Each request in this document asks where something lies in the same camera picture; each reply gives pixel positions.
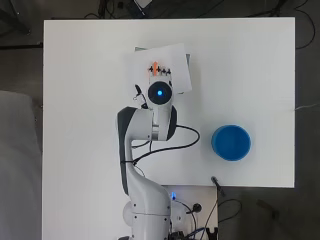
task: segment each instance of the bowl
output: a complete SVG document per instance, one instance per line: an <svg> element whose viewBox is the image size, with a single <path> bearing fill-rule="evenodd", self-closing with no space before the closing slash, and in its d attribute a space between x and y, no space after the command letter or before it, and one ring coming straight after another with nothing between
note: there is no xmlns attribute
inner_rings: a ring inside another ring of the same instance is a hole
<svg viewBox="0 0 320 240"><path fill-rule="evenodd" d="M221 158L228 161L238 161L250 151L251 140L249 134L242 127L226 125L214 132L211 145Z"/></svg>

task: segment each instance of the black cable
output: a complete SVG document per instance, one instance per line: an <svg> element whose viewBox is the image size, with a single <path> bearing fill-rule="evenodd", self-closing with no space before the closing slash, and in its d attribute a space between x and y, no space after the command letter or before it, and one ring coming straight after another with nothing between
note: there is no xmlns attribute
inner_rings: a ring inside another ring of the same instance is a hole
<svg viewBox="0 0 320 240"><path fill-rule="evenodd" d="M140 145L132 146L131 148L133 148L133 149L137 149L137 148L139 148L139 147L143 147L143 146L145 146L145 145L147 145L147 144L149 144L149 143L150 143L150 141L146 141L145 143L142 143L142 144L140 144Z"/></svg>
<svg viewBox="0 0 320 240"><path fill-rule="evenodd" d="M13 45L13 46L0 46L0 50L20 50L20 49L35 49L43 48L43 43L32 44L32 45Z"/></svg>
<svg viewBox="0 0 320 240"><path fill-rule="evenodd" d="M152 141L150 141L149 152L151 152L151 150L152 150Z"/></svg>
<svg viewBox="0 0 320 240"><path fill-rule="evenodd" d="M227 217L227 218L224 218L224 219L218 221L218 223L222 223L222 222L225 222L225 221L227 221L227 220L230 220L230 219L236 217L236 216L242 211L242 202L241 202L240 200L238 200L238 199L233 199L233 198L223 201L222 203L220 203L220 204L218 205L218 208L221 207L223 204L225 204L225 203L227 203L227 202L232 202L232 201L235 201L235 202L238 202L238 203L239 203L239 209L238 209L238 211L237 211L235 214L233 214L232 216Z"/></svg>
<svg viewBox="0 0 320 240"><path fill-rule="evenodd" d="M223 3L224 0L221 0L220 2L218 2L217 4L215 4L213 7L211 7L208 11L201 13L197 18L203 17L204 15L207 15L209 12L211 12L213 9L215 9L216 7L218 7L221 3Z"/></svg>
<svg viewBox="0 0 320 240"><path fill-rule="evenodd" d="M305 11L299 9L299 8L301 8L302 6L304 6L305 4L307 4L308 1L309 1L309 0L305 0L302 4L300 4L299 6L295 7L294 10L297 11L297 12L303 13L304 15L307 16L307 18L309 19L309 21L310 21L310 23L311 23L311 25L312 25L313 34L312 34L311 40L310 40L308 43L306 43L306 44L303 45L303 46L296 47L296 50L299 50L299 49L303 49L303 48L308 47L308 46L313 42L313 40L314 40L315 37L316 37L316 26L314 25L314 22L313 22L312 18L310 17L310 15L309 15L308 13L306 13Z"/></svg>
<svg viewBox="0 0 320 240"><path fill-rule="evenodd" d="M88 13L87 15L85 15L83 18L87 18L89 16L93 16L93 17L96 17L96 18L100 18L97 14L95 13Z"/></svg>
<svg viewBox="0 0 320 240"><path fill-rule="evenodd" d="M218 199L217 199L216 203L213 205L213 208L212 208L212 210L211 210L211 212L210 212L210 214L209 214L209 217L208 217L208 219L207 219L207 221L206 221L206 224L204 225L204 230L203 230L203 232L202 232L202 235L201 235L200 240L202 240L202 238L203 238L204 232L206 231L206 228L207 228L207 226L208 226L208 222L209 222L209 220L210 220L210 218L211 218L211 215L212 215L212 213L213 213L213 210L214 210L214 209L216 208L216 206L217 206L217 203L218 203Z"/></svg>
<svg viewBox="0 0 320 240"><path fill-rule="evenodd" d="M195 130L195 129L193 129L193 128L190 128L190 127L182 126L182 125L176 125L176 127L188 129L188 130L190 130L190 131L195 132L195 133L197 134L197 139L196 139L195 141L193 141L192 143L187 144L187 145L177 146L177 147L161 148L161 149L153 150L153 151L151 151L151 152L147 152L147 153L141 155L140 157L134 159L133 161L125 161L125 162L123 162L123 163L129 163L129 162L131 162L131 163L133 163L134 165L136 165L142 158L145 158L145 157L147 157L147 156L149 156L149 155L151 155L151 154L158 153L158 152L169 151L169 150L177 150L177 149L188 148L188 147L193 146L194 144L196 144L196 143L199 141L199 139L200 139L200 133L199 133L197 130Z"/></svg>
<svg viewBox="0 0 320 240"><path fill-rule="evenodd" d="M193 223L194 223L194 231L193 232L195 232L197 230L197 222L196 222L196 218L195 218L191 208L187 204L184 204L183 202L180 202L178 200L174 200L174 201L177 202L177 203L182 204L183 206L185 206L189 210L189 212L191 212L192 218L193 218Z"/></svg>
<svg viewBox="0 0 320 240"><path fill-rule="evenodd" d="M109 18L113 18L113 19L117 19L113 14L114 14L114 11L115 11L115 7L114 7L114 0L112 0L112 12L109 11L108 9L108 3L109 3L109 0L106 0L106 11L107 13L109 14Z"/></svg>
<svg viewBox="0 0 320 240"><path fill-rule="evenodd" d="M144 177L146 177L146 175L144 174L144 172L142 171L142 169L141 168L139 168L138 166L134 166L135 168L137 168L137 169L139 169L140 170L140 172L142 173L142 175L144 176Z"/></svg>

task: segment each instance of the white table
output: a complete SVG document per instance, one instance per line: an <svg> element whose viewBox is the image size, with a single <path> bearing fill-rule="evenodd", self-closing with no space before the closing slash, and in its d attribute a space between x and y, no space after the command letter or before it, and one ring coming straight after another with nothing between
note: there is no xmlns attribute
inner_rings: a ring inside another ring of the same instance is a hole
<svg viewBox="0 0 320 240"><path fill-rule="evenodd" d="M129 233L115 117L133 105L122 60L136 46L185 43L193 90L174 104L179 123L202 134L193 148L141 161L148 177L165 185L209 186L215 175L222 185L293 186L293 19L46 21L44 38L44 240ZM253 139L237 163L210 148L213 131L228 123ZM168 144L190 140L174 138Z"/></svg>

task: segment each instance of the blue light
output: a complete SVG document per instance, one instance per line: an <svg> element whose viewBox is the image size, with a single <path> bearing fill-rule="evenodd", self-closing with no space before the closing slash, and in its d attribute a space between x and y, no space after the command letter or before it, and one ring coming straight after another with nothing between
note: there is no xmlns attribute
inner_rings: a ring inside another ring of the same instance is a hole
<svg viewBox="0 0 320 240"><path fill-rule="evenodd" d="M177 194L175 192L172 192L171 193L171 199L172 200L176 200L176 198L177 198Z"/></svg>

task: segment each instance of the floor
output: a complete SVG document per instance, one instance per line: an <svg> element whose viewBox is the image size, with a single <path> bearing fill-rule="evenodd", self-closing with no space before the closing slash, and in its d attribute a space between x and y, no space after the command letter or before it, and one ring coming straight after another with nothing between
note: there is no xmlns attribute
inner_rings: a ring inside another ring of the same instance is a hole
<svg viewBox="0 0 320 240"><path fill-rule="evenodd" d="M0 7L7 8L2 0ZM42 41L43 20L52 17L82 18L89 12L96 12L98 0L30 0L26 3L16 0L21 19L31 26L29 36L12 33L0 38L0 45L34 44ZM155 0L150 7L154 18L194 18L214 6L214 1ZM242 17L270 9L276 0L226 0L205 17ZM282 16L296 17L296 45L307 42L312 35L308 19L293 7L303 0L289 0ZM312 16L319 30L320 2L310 0L303 7ZM126 10L116 9L117 17L128 17ZM296 51L296 106L320 102L320 37L308 47ZM42 55L40 49L0 51L0 89L25 93L33 97L37 106L42 103ZM38 130L41 136L41 108L36 108ZM296 187L294 189L271 188L225 188L227 198L238 198L243 211L236 218L219 226L222 240L242 239L320 239L320 111L319 108L296 112ZM277 219L270 211L256 203L261 199L279 210ZM237 208L225 205L219 209L219 218L225 218Z"/></svg>

